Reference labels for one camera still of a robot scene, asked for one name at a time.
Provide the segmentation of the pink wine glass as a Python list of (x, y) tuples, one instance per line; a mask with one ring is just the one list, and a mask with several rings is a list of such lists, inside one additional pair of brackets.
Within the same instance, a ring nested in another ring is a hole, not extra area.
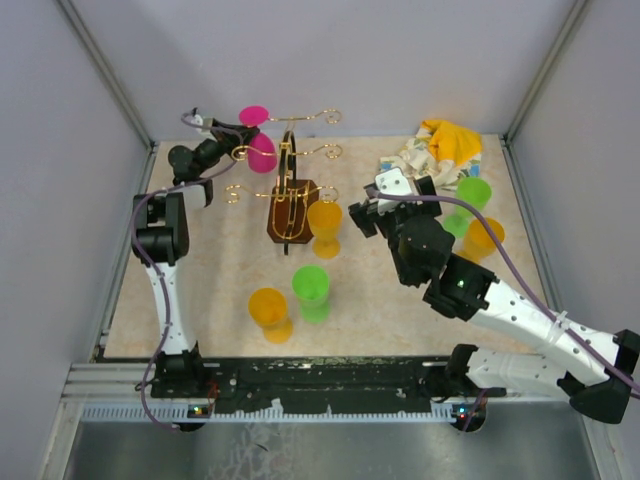
[[(270, 119), (269, 111), (259, 105), (245, 107), (239, 113), (240, 122), (248, 127), (260, 127)], [(259, 174), (273, 171), (277, 165), (277, 155), (272, 140), (259, 132), (249, 143), (247, 150), (249, 168)]]

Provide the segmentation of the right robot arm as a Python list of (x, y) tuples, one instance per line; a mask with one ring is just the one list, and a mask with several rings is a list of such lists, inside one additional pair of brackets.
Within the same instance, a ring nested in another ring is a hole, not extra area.
[(566, 401), (580, 414), (619, 424), (639, 385), (633, 372), (639, 336), (601, 332), (550, 310), (528, 286), (515, 290), (492, 271), (453, 251), (454, 237), (438, 221), (443, 197), (432, 180), (410, 182), (397, 169), (376, 176), (367, 198), (349, 206), (365, 237), (382, 234), (398, 279), (427, 287), (423, 300), (439, 314), (505, 334), (532, 348), (508, 354), (459, 344), (443, 377), (443, 395), (512, 391)]

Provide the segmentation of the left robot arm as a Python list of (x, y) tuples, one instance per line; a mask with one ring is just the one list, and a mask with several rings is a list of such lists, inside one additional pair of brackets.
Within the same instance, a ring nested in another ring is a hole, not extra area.
[(208, 373), (191, 328), (182, 284), (190, 250), (187, 212), (211, 205), (213, 179), (236, 164), (241, 150), (260, 130), (216, 119), (198, 124), (194, 113), (183, 120), (206, 130), (208, 137), (194, 148), (176, 145), (169, 150), (171, 186), (134, 197), (130, 235), (132, 251), (148, 275), (158, 316), (160, 339), (150, 361), (155, 369), (152, 384), (194, 397), (206, 389)]

